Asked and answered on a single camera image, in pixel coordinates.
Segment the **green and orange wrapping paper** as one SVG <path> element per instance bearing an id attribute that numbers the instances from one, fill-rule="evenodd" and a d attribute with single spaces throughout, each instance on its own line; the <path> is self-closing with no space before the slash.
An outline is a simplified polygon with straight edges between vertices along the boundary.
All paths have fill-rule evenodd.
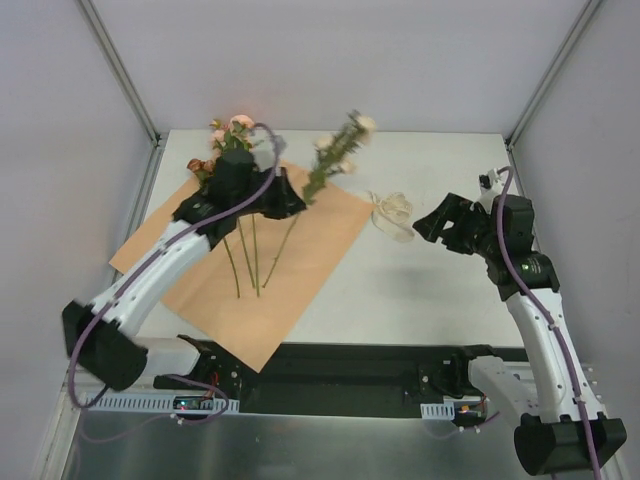
<path id="1" fill-rule="evenodd" d="M 330 184 L 297 219 L 244 217 L 162 304 L 260 371 L 347 253 L 373 210 Z"/>

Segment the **brown rose flower branch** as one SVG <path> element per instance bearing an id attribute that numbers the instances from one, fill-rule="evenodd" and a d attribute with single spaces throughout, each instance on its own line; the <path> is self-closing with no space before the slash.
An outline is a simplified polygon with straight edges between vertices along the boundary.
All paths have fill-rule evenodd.
<path id="1" fill-rule="evenodd" d="M 203 161 L 203 160 L 200 160 L 200 159 L 197 159 L 197 158 L 193 158 L 188 162 L 187 169 L 198 180 L 200 188 L 204 188 L 207 185 L 207 181 L 214 174 L 215 161 L 214 160 Z M 237 268 L 236 268 L 236 263 L 234 261 L 233 255 L 231 253 L 228 241 L 226 239 L 223 239 L 222 242 L 223 242 L 224 249 L 225 249 L 227 258 L 228 258 L 228 260 L 230 262 L 231 269 L 232 269 L 233 278 L 234 278 L 234 282 L 235 282 L 236 297 L 238 299 L 240 299 L 241 298 L 241 291 L 240 291 L 240 282 L 239 282 L 238 272 L 237 272 Z"/>

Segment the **cream rose flower branch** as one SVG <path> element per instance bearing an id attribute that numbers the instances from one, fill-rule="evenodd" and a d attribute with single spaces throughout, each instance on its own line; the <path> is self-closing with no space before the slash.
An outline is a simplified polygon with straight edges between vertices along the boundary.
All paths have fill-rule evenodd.
<path id="1" fill-rule="evenodd" d="M 328 180 L 336 175 L 353 174 L 356 170 L 355 163 L 350 159 L 351 154 L 366 145 L 376 130 L 375 121 L 366 115 L 362 115 L 354 110 L 348 114 L 348 120 L 340 127 L 336 133 L 317 140 L 314 144 L 316 157 L 313 167 L 308 174 L 308 180 L 302 188 L 302 200 L 307 206 L 315 203 L 317 194 L 327 186 Z M 287 227 L 284 238 L 279 244 L 275 258 L 268 271 L 266 279 L 261 281 L 259 277 L 259 249 L 258 235 L 255 222 L 252 222 L 253 232 L 253 253 L 254 253 L 254 282 L 257 296 L 260 296 L 261 288 L 269 283 L 279 259 L 284 251 L 284 247 L 296 226 L 300 215 L 295 214 L 293 220 Z"/>

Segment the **pink rose flower branch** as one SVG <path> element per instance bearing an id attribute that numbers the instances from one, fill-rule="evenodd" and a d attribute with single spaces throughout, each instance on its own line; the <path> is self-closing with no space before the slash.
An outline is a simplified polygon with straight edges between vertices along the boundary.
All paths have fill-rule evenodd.
<path id="1" fill-rule="evenodd" d="M 246 115 L 236 115 L 227 123 L 223 123 L 219 119 L 214 119 L 210 124 L 210 127 L 212 128 L 210 138 L 212 155 L 207 161 L 207 164 L 209 164 L 214 170 L 216 161 L 224 153 L 234 149 L 250 151 L 253 148 L 253 143 L 249 139 L 249 136 L 251 134 L 250 130 L 254 126 L 254 121 Z M 253 267 L 258 267 L 258 264 L 256 262 L 252 262 L 250 259 L 242 222 L 240 220 L 237 221 L 237 231 L 239 233 L 240 244 L 242 246 L 251 287 L 256 291 L 256 295 L 260 296 L 259 288 L 256 286 L 257 273 L 253 269 Z"/>

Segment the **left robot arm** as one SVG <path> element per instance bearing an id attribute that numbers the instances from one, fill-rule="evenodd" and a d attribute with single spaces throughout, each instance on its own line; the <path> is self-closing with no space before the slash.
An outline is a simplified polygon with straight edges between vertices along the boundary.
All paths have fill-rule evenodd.
<path id="1" fill-rule="evenodd" d="M 219 158 L 206 184 L 172 213 L 160 238 L 108 290 L 62 311 L 68 356 L 107 388 L 123 391 L 151 372 L 148 347 L 134 338 L 149 312 L 192 266 L 233 232 L 243 216 L 284 220 L 304 211 L 285 167 L 260 169 L 234 150 Z"/>

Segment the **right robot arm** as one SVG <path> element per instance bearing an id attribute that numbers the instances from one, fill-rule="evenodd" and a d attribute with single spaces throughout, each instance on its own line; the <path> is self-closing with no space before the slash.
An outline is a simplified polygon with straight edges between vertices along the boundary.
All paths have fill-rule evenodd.
<path id="1" fill-rule="evenodd" d="M 478 255 L 512 315 L 534 378 L 529 390 L 489 345 L 458 348 L 430 376 L 431 387 L 460 399 L 479 392 L 512 426 L 516 455 L 531 476 L 603 468 L 627 439 L 621 419 L 610 418 L 579 365 L 564 321 L 552 261 L 533 247 L 530 200 L 509 195 L 489 206 L 448 194 L 413 224 L 426 241 Z"/>

